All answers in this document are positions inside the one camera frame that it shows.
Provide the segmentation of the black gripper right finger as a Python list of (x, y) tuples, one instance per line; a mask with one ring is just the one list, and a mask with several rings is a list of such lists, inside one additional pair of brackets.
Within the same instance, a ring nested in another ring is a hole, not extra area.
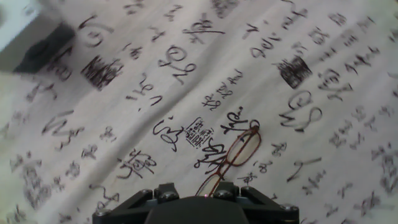
[(213, 199), (226, 212), (229, 223), (299, 224), (299, 208), (279, 204), (251, 186), (220, 182)]

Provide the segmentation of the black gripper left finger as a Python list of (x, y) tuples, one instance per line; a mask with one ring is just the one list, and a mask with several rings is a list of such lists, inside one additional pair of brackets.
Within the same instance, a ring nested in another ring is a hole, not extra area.
[(154, 190), (143, 189), (114, 209), (102, 208), (92, 214), (92, 224), (145, 223), (156, 206), (180, 198), (174, 183), (160, 184)]

